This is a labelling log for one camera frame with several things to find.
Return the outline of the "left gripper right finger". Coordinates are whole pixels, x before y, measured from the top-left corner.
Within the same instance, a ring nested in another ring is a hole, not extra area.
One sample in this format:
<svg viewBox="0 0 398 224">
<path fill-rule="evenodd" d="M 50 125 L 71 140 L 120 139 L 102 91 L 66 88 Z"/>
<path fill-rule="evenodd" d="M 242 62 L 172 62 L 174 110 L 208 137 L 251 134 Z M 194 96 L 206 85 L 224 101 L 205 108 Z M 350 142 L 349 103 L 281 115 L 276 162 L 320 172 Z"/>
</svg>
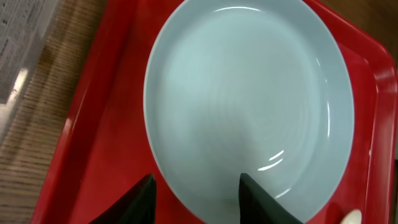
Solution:
<svg viewBox="0 0 398 224">
<path fill-rule="evenodd" d="M 238 198 L 240 224 L 302 224 L 246 173 L 239 178 Z"/>
</svg>

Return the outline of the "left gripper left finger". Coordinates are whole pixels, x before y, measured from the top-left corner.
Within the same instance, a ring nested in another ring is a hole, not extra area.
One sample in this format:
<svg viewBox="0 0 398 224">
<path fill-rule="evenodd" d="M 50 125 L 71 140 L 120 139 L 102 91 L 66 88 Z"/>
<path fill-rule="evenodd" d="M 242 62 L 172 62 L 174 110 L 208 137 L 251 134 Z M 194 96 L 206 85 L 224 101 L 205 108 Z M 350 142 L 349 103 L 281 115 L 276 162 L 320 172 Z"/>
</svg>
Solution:
<svg viewBox="0 0 398 224">
<path fill-rule="evenodd" d="M 157 186 L 147 174 L 90 224 L 154 224 Z"/>
</svg>

